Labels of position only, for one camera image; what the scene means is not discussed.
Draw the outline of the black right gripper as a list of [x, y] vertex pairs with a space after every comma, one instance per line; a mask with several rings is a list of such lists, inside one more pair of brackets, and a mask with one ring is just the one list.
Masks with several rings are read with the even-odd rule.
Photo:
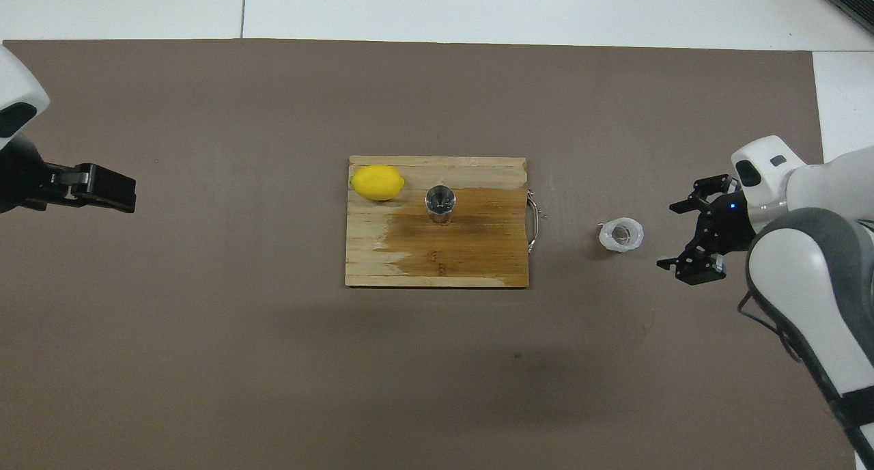
[[691, 240], [678, 256], [656, 261], [656, 266], [672, 270], [675, 278], [690, 286], [727, 277], [724, 255], [746, 251], [755, 239], [745, 194], [739, 193], [739, 180], [729, 174], [699, 178], [687, 198], [668, 209], [675, 214], [700, 214], [696, 222], [699, 242]]

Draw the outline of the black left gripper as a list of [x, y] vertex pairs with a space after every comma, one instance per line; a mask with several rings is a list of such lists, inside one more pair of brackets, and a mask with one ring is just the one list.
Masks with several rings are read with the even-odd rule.
[[28, 137], [18, 134], [1, 150], [1, 212], [22, 206], [44, 212], [47, 204], [31, 199], [50, 183], [50, 202], [62, 206], [99, 206], [132, 214], [137, 204], [134, 178], [97, 164], [46, 165]]

